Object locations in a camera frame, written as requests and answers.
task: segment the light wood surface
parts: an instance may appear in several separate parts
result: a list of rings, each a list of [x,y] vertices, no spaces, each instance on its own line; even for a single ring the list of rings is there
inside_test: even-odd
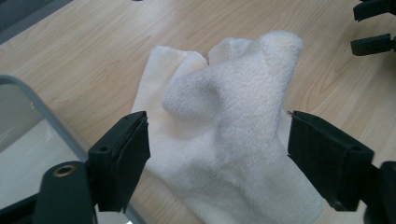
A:
[[[326,119],[375,150],[379,165],[396,161],[396,53],[356,57],[349,42],[396,35],[396,17],[356,22],[352,8],[359,2],[75,0],[1,45],[0,74],[31,86],[92,145],[131,111],[155,46],[207,55],[227,36],[257,38],[288,30],[304,40],[304,50],[285,109]],[[132,204],[149,223],[200,223],[147,172]],[[362,223],[359,213],[323,207],[318,223]]]

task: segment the towel fold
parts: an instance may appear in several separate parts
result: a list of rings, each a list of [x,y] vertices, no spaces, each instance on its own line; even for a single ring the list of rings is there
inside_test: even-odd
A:
[[[321,197],[288,157],[283,95],[302,50],[285,31],[201,54],[155,48],[133,112],[146,110],[158,176],[205,223],[313,223]]]

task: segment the dark gray floor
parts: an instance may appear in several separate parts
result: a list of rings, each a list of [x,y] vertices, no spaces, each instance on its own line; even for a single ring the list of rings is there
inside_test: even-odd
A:
[[[0,0],[0,44],[73,0]]]

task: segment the terry cloth fabric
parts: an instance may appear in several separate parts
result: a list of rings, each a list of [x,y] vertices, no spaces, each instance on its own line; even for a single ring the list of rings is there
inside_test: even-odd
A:
[[[205,223],[313,223],[321,197],[288,158],[283,95],[302,40],[276,31],[209,52],[155,48],[133,112],[146,110],[147,169]]]

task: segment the folded cloth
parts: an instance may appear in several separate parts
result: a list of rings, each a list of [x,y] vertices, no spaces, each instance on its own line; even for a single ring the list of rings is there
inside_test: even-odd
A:
[[[302,50],[285,31],[199,53],[155,48],[133,112],[146,110],[158,176],[205,223],[313,223],[321,198],[288,158],[284,92]]]

